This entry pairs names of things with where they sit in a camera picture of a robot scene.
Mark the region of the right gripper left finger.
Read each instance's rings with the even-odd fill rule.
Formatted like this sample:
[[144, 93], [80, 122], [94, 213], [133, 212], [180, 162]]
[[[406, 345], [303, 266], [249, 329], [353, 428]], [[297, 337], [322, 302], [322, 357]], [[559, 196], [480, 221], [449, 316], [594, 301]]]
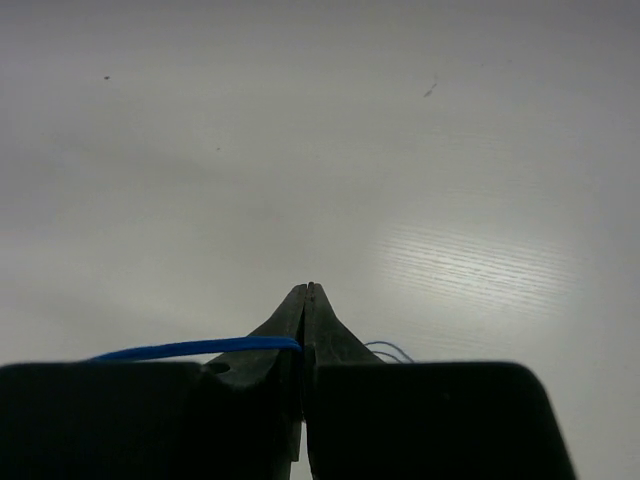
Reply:
[[5, 479], [286, 479], [301, 437], [299, 354], [1, 370]]

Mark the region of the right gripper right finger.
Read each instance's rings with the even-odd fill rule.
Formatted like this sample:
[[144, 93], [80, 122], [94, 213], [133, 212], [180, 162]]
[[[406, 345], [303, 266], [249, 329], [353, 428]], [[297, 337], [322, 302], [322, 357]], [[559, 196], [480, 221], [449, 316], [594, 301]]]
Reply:
[[387, 363], [304, 303], [303, 415], [317, 479], [572, 479], [547, 393], [513, 362]]

